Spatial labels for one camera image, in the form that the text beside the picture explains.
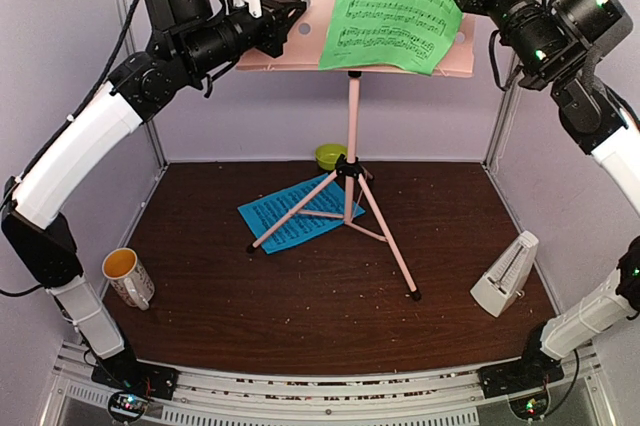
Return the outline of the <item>green sheet music paper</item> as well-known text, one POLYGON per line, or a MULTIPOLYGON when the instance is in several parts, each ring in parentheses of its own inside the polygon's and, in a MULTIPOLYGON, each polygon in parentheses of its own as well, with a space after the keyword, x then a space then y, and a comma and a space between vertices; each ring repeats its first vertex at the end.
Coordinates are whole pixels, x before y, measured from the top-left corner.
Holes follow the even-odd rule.
POLYGON ((321 70, 470 77, 473 32, 453 0, 335 0, 321 70))

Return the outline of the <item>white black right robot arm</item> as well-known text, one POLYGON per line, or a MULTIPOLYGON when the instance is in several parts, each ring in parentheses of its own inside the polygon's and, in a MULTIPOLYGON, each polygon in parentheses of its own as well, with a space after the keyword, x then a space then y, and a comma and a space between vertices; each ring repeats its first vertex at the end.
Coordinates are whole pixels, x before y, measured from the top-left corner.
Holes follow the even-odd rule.
POLYGON ((490 40, 511 48, 511 74, 527 90, 551 90, 560 122, 584 154, 639 206, 639 117, 595 74, 597 64, 633 30, 619 0, 453 0, 486 16, 490 40))

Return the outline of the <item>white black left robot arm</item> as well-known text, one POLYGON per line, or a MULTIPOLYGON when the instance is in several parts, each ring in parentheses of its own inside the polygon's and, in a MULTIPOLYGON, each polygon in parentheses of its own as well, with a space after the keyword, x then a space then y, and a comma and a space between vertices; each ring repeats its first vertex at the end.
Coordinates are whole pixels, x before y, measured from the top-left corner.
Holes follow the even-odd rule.
POLYGON ((124 335, 86 281, 61 209, 88 173, 124 138, 190 86, 214 81, 257 49, 281 56, 306 12, 304 0, 144 0, 151 37, 142 52, 109 68, 88 103, 71 115, 20 178, 7 183, 1 229, 34 279, 65 310, 123 390, 144 379, 124 353, 124 335))

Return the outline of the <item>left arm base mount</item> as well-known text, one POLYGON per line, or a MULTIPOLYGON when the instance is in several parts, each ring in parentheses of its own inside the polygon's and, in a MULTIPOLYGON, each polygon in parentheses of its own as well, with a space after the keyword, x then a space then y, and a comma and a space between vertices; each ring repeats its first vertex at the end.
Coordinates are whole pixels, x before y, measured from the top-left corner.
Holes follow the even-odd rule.
POLYGON ((95 383, 163 400, 173 398, 178 377, 179 372, 175 368, 138 361, 123 364, 99 362, 91 374, 95 383))

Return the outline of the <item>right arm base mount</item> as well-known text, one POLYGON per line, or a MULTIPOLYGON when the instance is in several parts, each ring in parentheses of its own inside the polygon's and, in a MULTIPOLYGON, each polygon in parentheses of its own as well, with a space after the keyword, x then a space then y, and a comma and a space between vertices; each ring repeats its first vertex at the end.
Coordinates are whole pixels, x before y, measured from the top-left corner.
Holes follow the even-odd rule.
POLYGON ((479 381, 486 399, 512 395, 541 388, 564 378, 559 363, 526 362, 523 359, 484 366, 478 370, 479 381))

